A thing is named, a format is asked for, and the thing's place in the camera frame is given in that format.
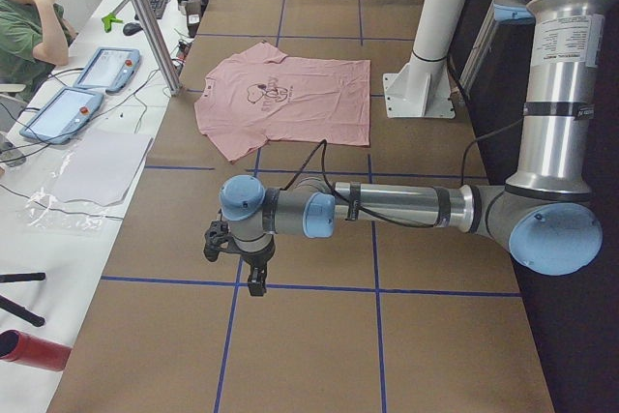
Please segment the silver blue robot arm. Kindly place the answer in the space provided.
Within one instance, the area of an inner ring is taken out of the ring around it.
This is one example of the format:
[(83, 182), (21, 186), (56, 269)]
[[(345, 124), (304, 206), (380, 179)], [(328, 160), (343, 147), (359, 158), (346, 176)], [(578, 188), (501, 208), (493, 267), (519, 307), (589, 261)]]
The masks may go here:
[(266, 291), (277, 234), (326, 238), (338, 219), (412, 228), (452, 226), (492, 239), (519, 264), (549, 276), (589, 264), (603, 230), (582, 177), (604, 18), (617, 0), (493, 0), (499, 22), (535, 25), (516, 172), (503, 186), (405, 187), (295, 176), (283, 189), (249, 175), (221, 187), (220, 217), (204, 254), (239, 255), (253, 296)]

